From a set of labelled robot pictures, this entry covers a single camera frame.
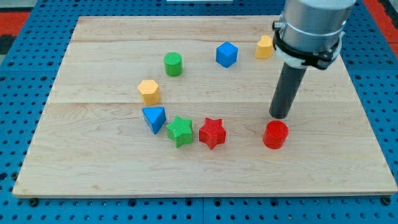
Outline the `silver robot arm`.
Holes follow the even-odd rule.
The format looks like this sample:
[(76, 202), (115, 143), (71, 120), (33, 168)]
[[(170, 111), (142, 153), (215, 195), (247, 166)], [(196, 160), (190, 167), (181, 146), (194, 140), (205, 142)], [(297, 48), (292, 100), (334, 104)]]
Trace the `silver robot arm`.
[(286, 0), (272, 23), (273, 46), (296, 69), (327, 69), (342, 48), (343, 28), (355, 0)]

